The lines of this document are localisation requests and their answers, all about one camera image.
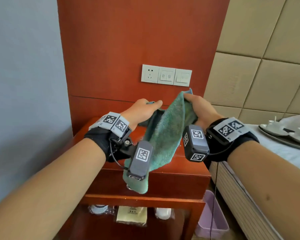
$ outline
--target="person's left hand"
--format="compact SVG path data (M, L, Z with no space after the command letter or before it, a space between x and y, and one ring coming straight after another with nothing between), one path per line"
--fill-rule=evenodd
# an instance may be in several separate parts
M130 108L121 113L130 122L129 127L132 130L135 130L139 123L149 119L162 106L161 100L153 104L147 104L147 102L148 100L145 98L139 99Z

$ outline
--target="plastic wrapper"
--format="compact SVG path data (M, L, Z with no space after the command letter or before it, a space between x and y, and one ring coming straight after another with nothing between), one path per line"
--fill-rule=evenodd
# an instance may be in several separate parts
M161 220L175 219L174 209L171 208L155 208L154 213Z
M116 212L114 206L100 204L88 206L88 211L94 215L114 215Z
M147 207L119 206L117 210L116 222L146 227L147 217Z

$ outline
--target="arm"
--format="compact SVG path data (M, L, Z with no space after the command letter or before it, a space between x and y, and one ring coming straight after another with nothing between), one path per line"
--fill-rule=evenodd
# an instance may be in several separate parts
M204 130L224 118L200 96L184 94ZM280 235L300 239L300 169L255 141L237 147L228 164Z
M134 130L162 101L138 100L121 113ZM0 203L0 240L52 239L75 209L106 160L85 138L36 173Z

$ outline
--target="round tray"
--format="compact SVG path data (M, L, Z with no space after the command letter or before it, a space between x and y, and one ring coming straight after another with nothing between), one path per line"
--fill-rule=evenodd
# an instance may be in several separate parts
M265 134L266 136L270 137L271 139L273 139L275 141L279 141L285 145L300 149L300 144L297 143L296 141L294 141L292 138L290 138L290 136L273 136L273 135L270 135L268 132L266 132L260 126L259 126L259 129L263 134Z

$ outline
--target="wire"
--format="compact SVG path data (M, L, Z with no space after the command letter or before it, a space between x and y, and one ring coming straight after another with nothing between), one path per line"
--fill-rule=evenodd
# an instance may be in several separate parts
M209 153L208 156L218 155L218 154L220 154L220 153L225 152L226 150L228 150L228 149L232 146L233 142L231 142L231 144L230 144L226 149L224 149L223 151L217 152L217 153Z
M210 225L210 240L212 240L211 232L212 232L212 223L213 223L214 202L216 201L216 194L217 194L218 167L219 167L219 162L216 164L216 181L215 181L215 186L214 186L214 196L213 196L213 203L212 203L212 217L211 217L211 225Z
M122 167L122 168L125 169L125 170L128 170L127 167L122 166L122 165L120 165L120 164L118 163L118 161L116 160L116 158L115 158L114 155L113 155L112 144L111 144L111 141L110 141L110 140L109 140L109 143L110 143L110 152L111 152L111 156L112 156L113 160L117 163L117 165L119 165L120 167Z

